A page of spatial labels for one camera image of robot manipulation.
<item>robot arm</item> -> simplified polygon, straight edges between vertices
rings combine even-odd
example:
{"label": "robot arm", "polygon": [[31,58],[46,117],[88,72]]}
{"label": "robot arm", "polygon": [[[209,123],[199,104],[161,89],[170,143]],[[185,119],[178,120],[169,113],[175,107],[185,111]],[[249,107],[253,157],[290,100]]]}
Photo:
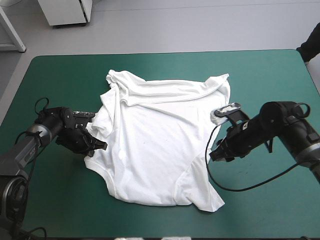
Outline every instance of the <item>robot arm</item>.
{"label": "robot arm", "polygon": [[25,133],[25,138],[0,155],[0,238],[11,240],[19,235],[25,216],[28,184],[32,175],[24,171],[39,148],[45,148],[56,136],[56,143],[74,153],[93,156],[94,150],[107,144],[91,136],[86,125],[95,116],[91,112],[73,111],[67,107],[44,107]]}
{"label": "robot arm", "polygon": [[263,143],[271,153],[273,138],[279,137],[295,161],[309,168],[320,183],[320,136],[305,119],[309,114],[309,105],[292,101],[267,102],[252,119],[238,103],[213,110],[213,123],[230,121],[232,126],[210,157],[213,161],[230,162],[235,157],[245,157]]}

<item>person's arm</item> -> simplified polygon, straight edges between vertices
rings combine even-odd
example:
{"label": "person's arm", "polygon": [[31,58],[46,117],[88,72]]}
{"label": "person's arm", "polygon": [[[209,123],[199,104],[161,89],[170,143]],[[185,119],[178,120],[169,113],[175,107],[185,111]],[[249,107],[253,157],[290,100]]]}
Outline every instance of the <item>person's arm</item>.
{"label": "person's arm", "polygon": [[296,50],[301,54],[304,62],[309,62],[320,53],[320,22],[315,26],[307,41]]}

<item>white t-shirt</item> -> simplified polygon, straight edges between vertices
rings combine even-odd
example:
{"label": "white t-shirt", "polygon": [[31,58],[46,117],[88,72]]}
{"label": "white t-shirt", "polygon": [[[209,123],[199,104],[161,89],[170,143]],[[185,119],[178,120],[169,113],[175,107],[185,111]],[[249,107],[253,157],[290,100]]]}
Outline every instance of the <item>white t-shirt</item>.
{"label": "white t-shirt", "polygon": [[215,127],[210,112],[229,102],[228,76],[145,81],[110,70],[111,89],[100,96],[103,106],[87,125],[108,146],[85,157],[86,167],[104,178],[116,199],[152,206],[193,203],[216,211],[224,202],[208,181],[205,148]]}

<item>black cable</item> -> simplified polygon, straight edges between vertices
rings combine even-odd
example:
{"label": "black cable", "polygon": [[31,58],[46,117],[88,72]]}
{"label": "black cable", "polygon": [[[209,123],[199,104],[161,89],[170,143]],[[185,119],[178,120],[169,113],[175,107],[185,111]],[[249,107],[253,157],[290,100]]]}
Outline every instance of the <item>black cable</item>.
{"label": "black cable", "polygon": [[[41,151],[38,153],[38,155],[37,155],[36,157],[39,157],[39,155],[42,154],[42,152],[46,149],[47,146],[45,146],[44,148],[42,148]],[[29,161],[29,162],[27,163],[27,165],[30,164],[30,163],[33,163],[33,161],[34,161],[34,160],[32,159],[31,161]]]}
{"label": "black cable", "polygon": [[33,235],[31,233],[38,231],[38,230],[42,230],[43,231],[43,239],[46,240],[47,239],[47,231],[43,226],[39,226],[36,227],[28,232],[23,233],[22,235],[20,235],[18,238],[16,238],[15,240],[22,240],[25,237],[30,237],[31,239],[35,239],[35,237],[33,237]]}
{"label": "black cable", "polygon": [[19,135],[16,137],[15,141],[14,141],[14,145],[16,145],[18,143],[19,138],[23,135],[23,134],[27,134],[29,133],[28,131],[23,131],[21,133],[19,133]]}
{"label": "black cable", "polygon": [[[18,138],[23,134],[23,133],[28,133],[30,136],[34,136],[39,142],[41,141],[41,137],[40,137],[40,132],[36,132],[36,133],[32,133],[32,132],[22,132],[19,134]],[[28,179],[26,180],[26,183],[25,183],[25,186],[24,186],[24,190],[23,190],[23,193],[22,193],[22,197],[23,198],[26,198],[27,197],[27,192],[28,192],[28,189],[29,189],[29,184],[30,184],[30,181],[31,181],[31,178],[33,176],[33,173],[34,173],[34,170],[35,170],[35,166],[36,166],[36,161],[37,161],[37,157],[43,152],[43,150],[45,149],[45,147],[42,149],[41,152],[39,152],[38,154],[38,147],[35,148],[35,152],[34,152],[34,157],[33,159],[31,160],[32,162],[32,167],[31,167],[31,170],[29,172],[29,176],[28,176]],[[19,225],[18,225],[18,222],[20,222],[22,219],[23,219],[23,211],[21,211],[21,206],[19,207],[19,210],[15,216],[15,223],[14,223],[14,228],[18,228]],[[29,236],[29,237],[32,237],[30,235],[30,233],[34,232],[34,231],[37,231],[37,230],[40,230],[42,229],[43,232],[44,232],[44,239],[47,238],[47,232],[46,232],[46,229],[44,227],[36,227],[34,228],[33,230],[29,231],[29,232],[26,232],[24,233],[22,236],[19,236],[18,239],[21,239],[22,237],[25,237],[25,236]]]}
{"label": "black cable", "polygon": [[230,192],[244,192],[244,191],[248,191],[248,190],[251,190],[251,189],[254,189],[254,188],[257,188],[257,187],[260,187],[264,184],[267,184],[269,182],[271,182],[272,180],[275,180],[279,177],[281,177],[282,175],[288,173],[289,171],[291,171],[292,169],[294,169],[295,167],[301,165],[302,163],[306,163],[306,162],[311,162],[310,160],[307,160],[307,161],[301,161],[299,163],[296,163],[296,164],[293,164],[291,167],[289,167],[288,169],[284,170],[283,172],[280,172],[279,174],[263,181],[263,182],[260,182],[258,184],[255,184],[255,185],[252,185],[252,186],[249,186],[249,187],[246,187],[246,188],[241,188],[241,189],[232,189],[232,188],[227,188],[227,187],[224,187],[222,185],[220,185],[211,175],[211,172],[209,170],[209,163],[208,163],[208,160],[207,160],[207,151],[208,151],[208,147],[209,147],[209,144],[210,144],[210,141],[211,141],[211,138],[212,138],[212,135],[214,134],[215,130],[217,129],[218,126],[216,126],[212,132],[211,132],[211,135],[209,137],[209,141],[206,145],[206,148],[205,148],[205,155],[204,155],[204,159],[205,159],[205,165],[206,165],[206,170],[211,178],[211,180],[214,182],[215,185],[217,185],[219,188],[223,189],[223,190],[226,190],[226,191],[230,191]]}
{"label": "black cable", "polygon": [[49,98],[47,98],[47,97],[42,97],[42,98],[38,99],[38,100],[35,102],[35,104],[34,104],[34,112],[35,112],[36,114],[38,114],[38,115],[39,115],[39,112],[37,112],[37,105],[38,105],[38,103],[39,103],[41,100],[43,100],[43,99],[46,100],[46,104],[45,104],[45,106],[43,107],[43,109],[46,109],[46,108],[48,107],[48,105],[49,105]]}

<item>green table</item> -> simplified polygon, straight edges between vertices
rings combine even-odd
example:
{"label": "green table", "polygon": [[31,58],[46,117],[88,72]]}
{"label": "green table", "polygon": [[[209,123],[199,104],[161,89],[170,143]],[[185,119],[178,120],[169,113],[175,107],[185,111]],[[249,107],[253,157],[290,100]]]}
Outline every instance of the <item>green table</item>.
{"label": "green table", "polygon": [[[109,69],[128,70],[146,80],[201,82],[229,73],[230,101],[241,103],[249,116],[268,101],[305,102],[311,106],[308,120],[320,132],[319,95],[295,50],[39,56],[31,62],[0,127],[0,151],[7,151],[34,121],[34,103],[40,97],[48,97],[50,107],[98,111],[99,96],[109,90],[105,81]],[[272,154],[260,146],[244,159],[210,167],[223,185],[241,188],[294,163],[276,139]],[[214,213],[194,205],[122,202],[109,196],[104,180],[86,169],[81,155],[52,143],[37,161],[24,229],[44,226],[54,237],[320,236],[320,188],[304,167],[247,192],[216,189],[226,204]]]}

